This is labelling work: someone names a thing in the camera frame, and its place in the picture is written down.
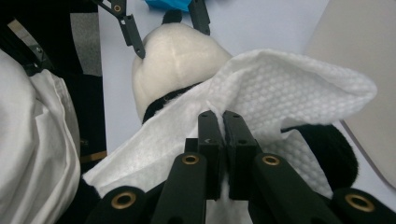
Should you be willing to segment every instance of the black fabric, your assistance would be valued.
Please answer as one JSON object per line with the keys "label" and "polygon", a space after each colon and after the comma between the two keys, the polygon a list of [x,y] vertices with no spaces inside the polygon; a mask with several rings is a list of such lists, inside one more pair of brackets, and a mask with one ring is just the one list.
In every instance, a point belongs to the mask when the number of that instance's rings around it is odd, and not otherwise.
{"label": "black fabric", "polygon": [[54,71],[64,79],[78,118],[80,138],[88,145],[81,146],[81,156],[106,150],[105,105],[102,78],[83,75],[70,77]]}
{"label": "black fabric", "polygon": [[143,117],[143,123],[145,123],[148,119],[152,118],[155,113],[157,113],[157,111],[163,109],[163,107],[168,103],[168,101],[178,97],[179,95],[183,94],[186,91],[189,91],[191,88],[193,88],[194,86],[198,85],[194,84],[191,85],[189,87],[177,90],[177,91],[171,91],[169,93],[167,93],[165,96],[155,100],[153,103],[151,103],[145,113],[145,116]]}
{"label": "black fabric", "polygon": [[163,16],[163,24],[172,23],[172,22],[181,22],[183,19],[183,15],[181,10],[168,10]]}
{"label": "black fabric", "polygon": [[352,147],[332,125],[303,125],[298,130],[309,145],[332,190],[349,188],[358,176],[359,164]]}
{"label": "black fabric", "polygon": [[[81,146],[80,155],[85,156],[106,150],[102,78],[89,75],[71,77],[68,74],[56,71],[55,73],[66,83],[76,109],[80,137],[88,141],[87,146]],[[98,162],[81,164],[81,174],[88,172]],[[95,188],[87,185],[81,177],[73,202],[57,223],[84,223],[99,201],[100,197]]]}
{"label": "black fabric", "polygon": [[95,12],[97,6],[88,0],[0,0],[0,21],[19,21],[46,52],[53,67],[70,76],[83,72],[70,24],[73,11]]}

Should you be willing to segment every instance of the black plush ear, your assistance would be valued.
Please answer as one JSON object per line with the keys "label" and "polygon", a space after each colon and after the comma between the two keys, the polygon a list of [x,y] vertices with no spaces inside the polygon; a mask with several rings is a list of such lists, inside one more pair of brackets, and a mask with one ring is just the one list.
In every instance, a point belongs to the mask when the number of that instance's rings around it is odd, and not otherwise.
{"label": "black plush ear", "polygon": [[172,23],[172,22],[181,22],[182,14],[181,10],[169,10],[163,16],[163,24]]}
{"label": "black plush ear", "polygon": [[303,125],[298,130],[309,145],[332,190],[349,188],[358,176],[359,165],[352,147],[332,125]]}

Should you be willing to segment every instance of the white fabric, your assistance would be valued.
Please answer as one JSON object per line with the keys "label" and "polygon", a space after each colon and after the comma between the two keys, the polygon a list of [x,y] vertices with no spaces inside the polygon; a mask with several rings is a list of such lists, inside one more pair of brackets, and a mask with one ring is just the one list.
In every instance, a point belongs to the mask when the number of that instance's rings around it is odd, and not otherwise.
{"label": "white fabric", "polygon": [[54,223],[79,180],[78,124],[64,82],[0,50],[0,223]]}
{"label": "white fabric", "polygon": [[213,38],[183,23],[161,25],[143,44],[146,57],[136,57],[133,66],[134,100],[141,120],[152,102],[208,80],[231,59]]}
{"label": "white fabric", "polygon": [[[305,56],[275,50],[253,50],[228,61],[212,78],[171,101],[142,129],[84,175],[103,197],[130,185],[149,190],[168,176],[186,138],[197,137],[197,117],[211,109],[242,115],[264,151],[285,157],[310,187],[326,196],[331,189],[306,142],[296,131],[281,128],[311,123],[329,124],[350,116],[375,97],[375,84],[349,69]],[[207,213],[222,214],[209,223],[246,223],[240,206],[227,202]]]}

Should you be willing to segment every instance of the white cloth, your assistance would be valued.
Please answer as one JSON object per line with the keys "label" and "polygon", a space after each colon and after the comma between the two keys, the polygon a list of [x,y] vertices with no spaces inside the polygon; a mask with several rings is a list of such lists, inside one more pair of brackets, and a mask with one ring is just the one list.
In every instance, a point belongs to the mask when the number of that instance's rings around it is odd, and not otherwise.
{"label": "white cloth", "polygon": [[54,223],[79,181],[79,134],[64,82],[0,50],[0,223]]}
{"label": "white cloth", "polygon": [[[362,109],[375,94],[375,84],[352,70],[301,55],[253,50],[232,58],[208,81],[171,101],[84,179],[102,197],[123,185],[152,189],[168,176],[185,139],[197,137],[198,115],[211,109],[222,129],[221,115],[231,110],[244,117],[264,151],[286,158],[313,190],[331,196],[325,175],[300,133],[280,130],[343,119]],[[246,204],[227,204],[218,212],[207,208],[208,214],[228,218],[213,223],[246,223],[231,208],[245,206],[246,210]]]}

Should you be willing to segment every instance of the textured wipe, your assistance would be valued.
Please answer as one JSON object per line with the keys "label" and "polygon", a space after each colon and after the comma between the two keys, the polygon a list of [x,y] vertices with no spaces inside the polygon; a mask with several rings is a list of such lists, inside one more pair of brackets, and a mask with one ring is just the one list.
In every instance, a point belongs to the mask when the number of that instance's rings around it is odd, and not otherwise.
{"label": "textured wipe", "polygon": [[[301,55],[254,50],[232,58],[208,81],[171,101],[84,178],[101,196],[122,185],[152,189],[168,176],[185,138],[197,137],[198,115],[212,109],[220,118],[231,110],[244,117],[264,151],[285,157],[313,190],[331,196],[300,133],[280,130],[343,119],[361,110],[375,94],[373,81],[352,70]],[[227,212],[229,207],[246,212],[246,203],[222,200],[210,203],[208,210],[220,204],[216,214],[228,214],[229,223],[246,217]],[[213,219],[216,214],[207,217],[210,222],[219,223]]]}

